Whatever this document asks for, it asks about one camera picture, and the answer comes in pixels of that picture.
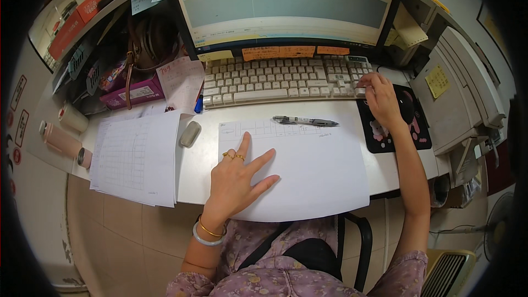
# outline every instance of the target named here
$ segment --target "gray pen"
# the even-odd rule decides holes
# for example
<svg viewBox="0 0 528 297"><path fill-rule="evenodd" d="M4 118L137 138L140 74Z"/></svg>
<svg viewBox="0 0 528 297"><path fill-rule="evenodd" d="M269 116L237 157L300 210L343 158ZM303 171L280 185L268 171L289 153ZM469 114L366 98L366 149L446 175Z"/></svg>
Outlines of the gray pen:
<svg viewBox="0 0 528 297"><path fill-rule="evenodd" d="M302 117L291 117L291 116L273 116L274 121L279 122L279 124L308 124L308 125L314 125L317 127L335 127L339 125L338 122L328 121L328 120L320 120L320 119L310 119L310 118L302 118Z"/></svg>

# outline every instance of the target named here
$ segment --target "bracelet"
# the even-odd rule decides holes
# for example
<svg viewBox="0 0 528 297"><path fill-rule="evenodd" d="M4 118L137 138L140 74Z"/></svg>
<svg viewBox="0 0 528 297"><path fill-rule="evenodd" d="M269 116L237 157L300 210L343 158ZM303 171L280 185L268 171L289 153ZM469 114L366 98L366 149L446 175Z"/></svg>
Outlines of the bracelet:
<svg viewBox="0 0 528 297"><path fill-rule="evenodd" d="M198 221L194 224L193 226L193 236L194 238L200 242L201 244L203 245L206 245L206 246L209 246L209 247L214 247L214 246L217 246L217 245L220 245L222 244L222 242L224 242L224 238L226 237L225 235L223 235L220 240L218 241L214 241L214 242L209 242L209 241L206 241L204 239L202 239L199 235L198 235L198 232L196 231L196 227L198 226Z"/></svg>
<svg viewBox="0 0 528 297"><path fill-rule="evenodd" d="M218 235L218 234L215 234L215 233L213 233L213 232L210 232L207 228L203 227L203 225L202 225L202 215L199 215L199 216L198 216L198 222L200 223L200 226L202 227L202 229L203 229L204 231L206 231L207 233L211 234L211 235L214 236L214 237L222 237L222 236L225 236L225 235L228 233L228 230L227 230L225 224L224 224L223 232L222 232L221 235Z"/></svg>

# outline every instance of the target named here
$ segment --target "computer monitor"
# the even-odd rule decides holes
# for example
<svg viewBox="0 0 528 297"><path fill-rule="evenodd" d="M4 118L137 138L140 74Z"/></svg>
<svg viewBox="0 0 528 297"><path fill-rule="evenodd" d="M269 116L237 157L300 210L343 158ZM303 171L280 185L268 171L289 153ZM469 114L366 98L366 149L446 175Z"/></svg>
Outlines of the computer monitor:
<svg viewBox="0 0 528 297"><path fill-rule="evenodd" d="M271 45L380 49L399 0L169 0L189 55Z"/></svg>

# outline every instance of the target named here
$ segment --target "white desk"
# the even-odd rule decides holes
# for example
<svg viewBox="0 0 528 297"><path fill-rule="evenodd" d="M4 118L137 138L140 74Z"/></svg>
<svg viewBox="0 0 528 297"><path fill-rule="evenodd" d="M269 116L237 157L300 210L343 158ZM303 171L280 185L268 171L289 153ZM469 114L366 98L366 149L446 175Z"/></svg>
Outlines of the white desk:
<svg viewBox="0 0 528 297"><path fill-rule="evenodd" d="M380 72L391 79L394 84L409 86L406 76L401 71L381 68ZM191 121L198 122L202 130L190 148L184 148L179 143L176 147L176 158L181 154L180 180L178 183L178 202L205 204L209 197L211 185L211 169L218 163L218 124L255 119L257 117L272 117L274 115L289 115L299 117L321 117L327 113L350 117L340 121L341 125L355 129L361 141L361 153L365 161L370 195L385 193L399 188L398 167L394 153L372 154L366 148L365 135L361 125L359 110L355 101L307 101L291 103L271 103L257 105L242 105L230 108L212 109L195 116L182 117L181 133ZM126 109L113 112L121 114ZM97 115L90 120L88 129L80 136L83 147L93 149L99 121L110 116L109 113ZM418 151L426 171L427 179L438 176L436 158L432 149ZM73 165L72 174L88 179L88 170ZM248 218L259 221L259 218Z"/></svg>

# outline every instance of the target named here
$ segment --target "orange box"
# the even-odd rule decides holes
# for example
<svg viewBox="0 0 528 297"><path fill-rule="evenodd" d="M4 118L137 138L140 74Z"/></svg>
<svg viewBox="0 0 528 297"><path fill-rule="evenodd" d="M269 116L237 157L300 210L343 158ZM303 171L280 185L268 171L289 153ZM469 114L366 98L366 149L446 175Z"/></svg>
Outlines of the orange box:
<svg viewBox="0 0 528 297"><path fill-rule="evenodd" d="M51 56L58 60L62 54L62 51L68 46L73 38L83 29L86 25L82 20L79 12L74 10L73 13L66 20L62 28L57 32L53 43L49 46L48 52Z"/></svg>
<svg viewBox="0 0 528 297"><path fill-rule="evenodd" d="M90 21L94 16L96 16L98 12L97 4L100 1L101 0L85 0L82 2L82 4L77 6L79 15L85 24L88 23L88 21Z"/></svg>

